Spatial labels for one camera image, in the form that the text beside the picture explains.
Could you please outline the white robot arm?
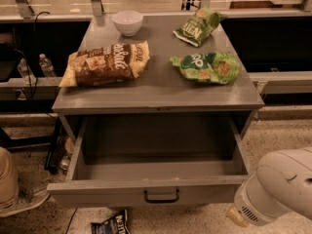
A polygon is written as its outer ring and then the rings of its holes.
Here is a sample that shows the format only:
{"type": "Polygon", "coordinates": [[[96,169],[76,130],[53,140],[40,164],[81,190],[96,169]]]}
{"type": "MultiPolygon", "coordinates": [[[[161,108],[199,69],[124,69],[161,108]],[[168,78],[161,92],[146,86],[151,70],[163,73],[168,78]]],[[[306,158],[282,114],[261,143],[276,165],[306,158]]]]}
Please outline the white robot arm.
{"type": "Polygon", "coordinates": [[[237,190],[226,216],[236,225],[263,226],[295,212],[312,218],[312,148],[267,153],[237,190]]]}

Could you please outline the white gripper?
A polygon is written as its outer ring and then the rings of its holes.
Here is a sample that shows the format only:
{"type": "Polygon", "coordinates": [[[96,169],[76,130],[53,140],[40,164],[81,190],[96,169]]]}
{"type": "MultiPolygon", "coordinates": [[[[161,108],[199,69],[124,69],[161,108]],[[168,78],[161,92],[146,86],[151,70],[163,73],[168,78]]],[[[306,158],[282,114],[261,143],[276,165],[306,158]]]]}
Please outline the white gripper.
{"type": "Polygon", "coordinates": [[[280,206],[253,175],[237,190],[234,205],[226,216],[240,227],[262,226],[276,220],[280,216],[279,210],[280,206]]]}

